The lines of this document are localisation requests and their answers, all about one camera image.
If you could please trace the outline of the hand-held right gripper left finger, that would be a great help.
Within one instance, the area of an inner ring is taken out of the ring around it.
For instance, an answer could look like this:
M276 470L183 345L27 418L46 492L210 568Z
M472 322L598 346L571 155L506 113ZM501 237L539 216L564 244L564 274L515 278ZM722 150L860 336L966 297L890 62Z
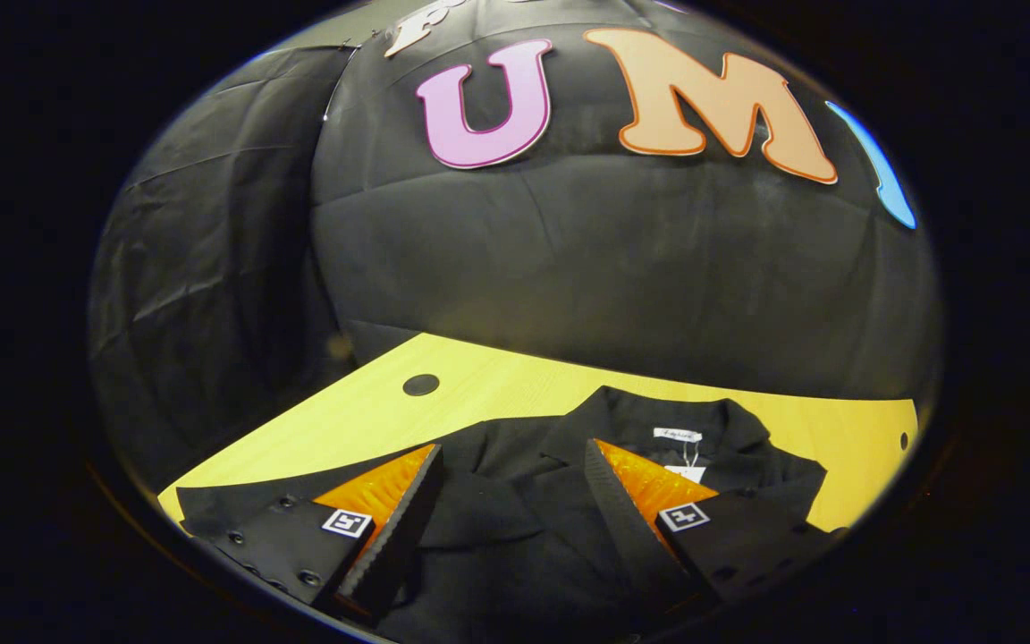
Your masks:
M316 496L283 493L209 539L282 594L373 624L392 606L444 481L424 445Z

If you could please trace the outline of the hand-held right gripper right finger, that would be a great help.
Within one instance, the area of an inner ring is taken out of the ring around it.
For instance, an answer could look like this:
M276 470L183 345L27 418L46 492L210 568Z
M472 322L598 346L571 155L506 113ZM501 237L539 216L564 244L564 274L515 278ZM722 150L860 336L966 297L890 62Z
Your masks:
M629 450L589 440L584 473L638 598L657 613L765 594L837 545L783 505L707 488Z

